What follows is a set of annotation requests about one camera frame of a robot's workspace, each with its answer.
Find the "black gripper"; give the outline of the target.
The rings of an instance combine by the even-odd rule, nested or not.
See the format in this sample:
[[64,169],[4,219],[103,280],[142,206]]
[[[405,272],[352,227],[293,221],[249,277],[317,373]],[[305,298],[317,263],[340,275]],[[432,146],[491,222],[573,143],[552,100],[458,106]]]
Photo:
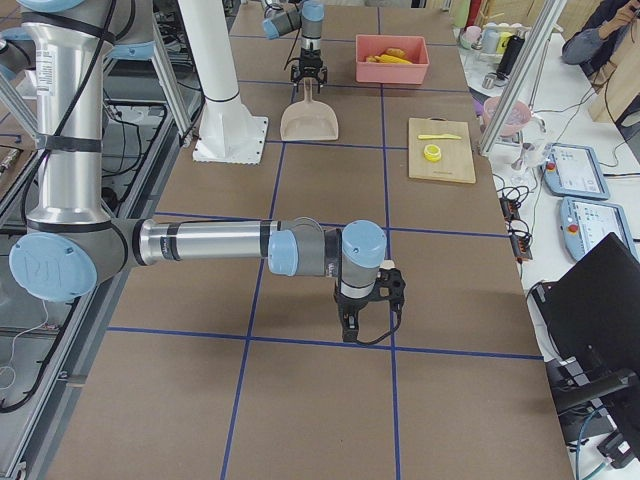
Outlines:
[[316,92],[320,94],[327,83],[328,69],[321,58],[320,50],[302,48],[300,55],[295,58],[296,63],[291,67],[290,79],[294,85],[294,92],[298,93],[303,79],[315,79]]
[[367,294],[348,291],[341,279],[334,289],[334,300],[338,306],[338,317],[342,326],[342,341],[357,343],[359,336],[359,312],[371,302],[387,301],[396,314],[397,325],[402,322],[406,283],[397,268],[380,268]]

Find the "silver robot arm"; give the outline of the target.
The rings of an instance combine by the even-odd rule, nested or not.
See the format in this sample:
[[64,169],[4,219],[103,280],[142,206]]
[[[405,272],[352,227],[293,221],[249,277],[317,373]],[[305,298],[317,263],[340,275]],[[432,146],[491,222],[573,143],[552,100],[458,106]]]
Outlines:
[[290,81],[296,88],[309,83],[320,91],[328,76],[321,53],[324,5],[319,1],[261,1],[261,6],[267,39],[295,34],[283,67],[290,71]]
[[22,3],[35,44],[39,198],[25,216],[25,236],[10,250],[15,281],[36,298],[67,302],[136,266],[263,258],[277,275],[334,279],[345,342],[357,341],[358,316],[369,303],[385,301],[400,313],[405,282],[373,222],[341,229],[310,218],[158,223],[115,218],[103,208],[103,61],[126,48],[151,56],[152,21],[147,1]]

